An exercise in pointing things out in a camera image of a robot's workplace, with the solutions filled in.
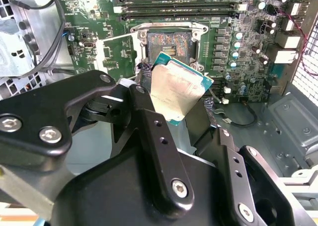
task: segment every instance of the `red wire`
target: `red wire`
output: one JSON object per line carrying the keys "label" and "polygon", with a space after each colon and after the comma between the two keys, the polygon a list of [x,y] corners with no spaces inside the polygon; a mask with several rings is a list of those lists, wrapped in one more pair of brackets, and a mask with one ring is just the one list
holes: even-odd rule
{"label": "red wire", "polygon": [[307,66],[306,66],[305,63],[304,63],[304,53],[305,53],[307,44],[308,44],[308,42],[309,42],[308,36],[303,32],[303,30],[301,29],[301,27],[296,23],[296,21],[292,18],[291,15],[289,15],[289,14],[287,14],[287,13],[281,11],[281,10],[279,11],[279,13],[281,13],[281,14],[287,16],[288,19],[291,20],[291,21],[294,23],[294,25],[296,26],[296,28],[301,32],[302,36],[304,37],[304,44],[303,44],[302,51],[301,51],[301,53],[300,53],[300,63],[302,64],[302,67],[303,67],[304,71],[305,71],[306,73],[308,73],[309,75],[311,75],[311,76],[318,76],[317,73],[312,73],[312,72],[310,72],[310,71],[307,69]]}

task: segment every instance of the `screw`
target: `screw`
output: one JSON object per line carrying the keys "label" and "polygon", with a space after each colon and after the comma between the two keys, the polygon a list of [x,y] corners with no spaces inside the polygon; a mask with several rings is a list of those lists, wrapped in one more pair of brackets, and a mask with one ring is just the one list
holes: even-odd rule
{"label": "screw", "polygon": [[75,37],[73,35],[68,35],[68,40],[69,41],[75,41]]}
{"label": "screw", "polygon": [[21,127],[22,127],[21,121],[15,117],[0,118],[1,131],[7,132],[7,133],[13,133],[15,131],[18,131]]}
{"label": "screw", "polygon": [[144,88],[142,88],[140,85],[136,86],[136,89],[137,89],[140,93],[145,93]]}
{"label": "screw", "polygon": [[110,83],[110,78],[107,75],[100,75],[100,79],[106,83]]}
{"label": "screw", "polygon": [[227,137],[230,136],[229,132],[228,132],[226,129],[223,129],[223,133],[224,133],[224,135],[227,136]]}
{"label": "screw", "polygon": [[185,186],[183,182],[179,180],[174,180],[172,182],[172,189],[180,198],[184,198],[188,194],[187,187]]}
{"label": "screw", "polygon": [[58,143],[62,139],[62,133],[55,127],[43,128],[39,136],[40,139],[46,143]]}
{"label": "screw", "polygon": [[252,153],[253,156],[257,156],[257,152],[253,148],[249,148],[249,152]]}
{"label": "screw", "polygon": [[304,134],[309,134],[311,132],[311,129],[310,128],[304,128],[303,129],[303,133]]}
{"label": "screw", "polygon": [[239,204],[238,209],[244,219],[246,219],[250,223],[254,221],[254,215],[249,207],[247,207],[245,204]]}

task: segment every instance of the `cable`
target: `cable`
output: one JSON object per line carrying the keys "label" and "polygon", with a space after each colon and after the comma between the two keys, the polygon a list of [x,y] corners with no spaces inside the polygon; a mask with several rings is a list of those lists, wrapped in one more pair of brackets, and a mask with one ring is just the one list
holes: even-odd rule
{"label": "cable", "polygon": [[17,1],[17,0],[9,0],[9,2],[13,5],[16,5],[20,8],[26,9],[26,10],[41,10],[41,9],[46,9],[48,8],[50,5],[52,5],[54,3],[54,0],[50,0],[47,4],[43,5],[43,6],[29,6],[28,4],[25,4],[21,1]]}
{"label": "cable", "polygon": [[59,27],[57,35],[56,35],[55,39],[53,40],[52,45],[49,48],[48,52],[45,54],[45,56],[41,60],[41,62],[38,63],[38,65],[34,69],[32,69],[28,73],[25,73],[24,75],[22,75],[21,78],[28,77],[29,75],[33,75],[36,72],[38,72],[39,70],[41,70],[42,68],[44,68],[44,66],[49,62],[49,60],[52,58],[52,56],[54,55],[54,53],[58,49],[59,43],[62,40],[62,34],[63,34],[63,31],[64,31],[65,22],[66,22],[65,21],[65,16],[64,16],[64,11],[63,11],[63,7],[62,7],[61,3],[59,2],[59,0],[53,0],[53,1],[55,2],[56,9],[57,9],[59,17],[61,19],[61,25]]}
{"label": "cable", "polygon": [[251,127],[253,125],[255,125],[257,123],[257,115],[255,113],[255,111],[246,103],[246,102],[243,102],[242,103],[244,106],[247,107],[248,111],[253,115],[253,121],[248,123],[248,124],[239,124],[239,123],[235,123],[233,122],[230,118],[228,118],[225,114],[225,111],[223,109],[215,109],[214,110],[214,113],[215,114],[220,114],[222,115],[222,119],[224,122],[226,123],[229,123],[235,127],[238,127],[238,128],[248,128],[248,127]]}
{"label": "cable", "polygon": [[303,43],[303,46],[302,46],[302,50],[301,50],[301,53],[300,53],[300,56],[299,56],[299,60],[300,60],[300,63],[302,64],[302,67],[304,69],[304,71],[306,73],[308,73],[309,75],[311,76],[318,76],[318,73],[312,73],[308,70],[308,67],[305,65],[304,63],[304,54],[306,52],[306,47],[307,47],[307,44],[309,42],[309,39],[308,39],[308,36],[303,32],[303,30],[301,29],[301,27],[298,25],[298,23],[293,19],[293,17],[287,13],[285,13],[284,11],[281,11],[279,10],[278,13],[281,13],[285,16],[287,16],[287,18],[289,20],[291,20],[293,22],[293,24],[296,26],[297,30],[299,30],[304,38],[304,43]]}

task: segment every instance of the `ventilation grille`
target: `ventilation grille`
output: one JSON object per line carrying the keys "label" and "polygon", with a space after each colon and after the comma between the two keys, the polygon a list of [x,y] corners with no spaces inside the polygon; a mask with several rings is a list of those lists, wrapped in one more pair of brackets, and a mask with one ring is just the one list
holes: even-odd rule
{"label": "ventilation grille", "polygon": [[13,11],[10,7],[9,0],[0,0],[0,20],[13,18]]}
{"label": "ventilation grille", "polygon": [[36,73],[28,78],[0,78],[0,100],[24,93],[45,85],[43,73]]}
{"label": "ventilation grille", "polygon": [[[309,72],[318,73],[318,21],[310,34],[303,61]],[[318,76],[311,76],[298,66],[292,83],[318,106]]]}

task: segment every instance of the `motherboard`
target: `motherboard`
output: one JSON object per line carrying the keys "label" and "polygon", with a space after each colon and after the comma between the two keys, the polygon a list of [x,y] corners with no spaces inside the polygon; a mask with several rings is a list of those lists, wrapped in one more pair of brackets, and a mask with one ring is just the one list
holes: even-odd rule
{"label": "motherboard", "polygon": [[78,74],[133,78],[160,52],[212,78],[224,104],[268,100],[272,82],[298,57],[302,0],[61,0]]}

